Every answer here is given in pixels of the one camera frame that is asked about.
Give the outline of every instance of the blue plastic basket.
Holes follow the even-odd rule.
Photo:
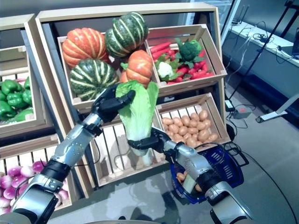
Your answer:
[[[201,155],[205,156],[210,165],[217,171],[222,180],[229,183],[229,185],[234,188],[244,182],[243,173],[241,167],[249,164],[247,158],[239,152],[238,155],[244,160],[243,164],[239,164],[237,160],[229,153],[229,150],[224,151],[224,156],[222,162],[216,164],[222,158],[223,150],[221,147],[213,147],[209,150],[200,152]],[[176,193],[181,198],[187,198],[192,204],[200,203],[206,200],[205,196],[201,192],[197,192],[195,189],[189,194],[185,191],[183,186],[176,179],[177,173],[184,173],[185,169],[178,164],[171,164],[171,176],[172,185]]]

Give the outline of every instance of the orange pumpkin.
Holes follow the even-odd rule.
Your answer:
[[[153,62],[144,50],[138,50],[131,54],[128,64],[121,64],[124,71],[121,73],[120,82],[137,80],[147,88],[152,75]]]
[[[104,35],[91,28],[74,29],[62,44],[64,60],[75,67],[81,59],[100,59],[109,62]]]

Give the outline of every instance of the floor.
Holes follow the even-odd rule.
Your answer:
[[[233,76],[227,85],[230,96],[238,81]],[[246,118],[248,129],[239,129],[235,143],[253,156],[273,177],[288,198],[299,219],[299,131],[283,118],[261,124],[261,102],[243,89],[232,98],[234,105],[254,104],[258,108]],[[243,126],[241,120],[234,120]],[[252,161],[242,168],[244,184],[235,188],[252,210],[258,224],[293,224],[291,211],[270,178]],[[212,224],[207,202],[186,204],[176,198],[169,166],[125,178],[95,191],[70,208],[56,212],[49,224],[84,224],[100,220],[148,220],[168,224]]]

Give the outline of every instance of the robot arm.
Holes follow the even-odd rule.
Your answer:
[[[184,167],[194,182],[199,184],[212,206],[211,217],[216,224],[235,224],[244,219],[252,220],[249,208],[237,193],[227,182],[221,180],[205,157],[197,154],[194,148],[186,146],[183,142],[172,141],[165,132],[154,127],[149,138],[141,141],[129,140],[128,143],[140,150],[151,147],[159,153],[164,153],[168,162]]]
[[[57,193],[71,168],[82,158],[86,146],[102,130],[100,126],[112,121],[118,110],[132,102],[135,91],[121,98],[115,97],[116,86],[104,90],[93,103],[92,112],[77,124],[59,144],[54,155],[40,174],[36,174],[19,196],[12,212],[0,216],[9,224],[44,224],[52,215],[58,199]]]

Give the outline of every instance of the green squash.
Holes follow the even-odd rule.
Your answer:
[[[113,57],[125,57],[140,45],[148,36],[149,29],[141,14],[131,12],[114,19],[113,27],[105,34],[108,53]]]
[[[81,60],[70,72],[71,90],[82,101],[95,99],[105,88],[117,82],[114,69],[100,60]]]

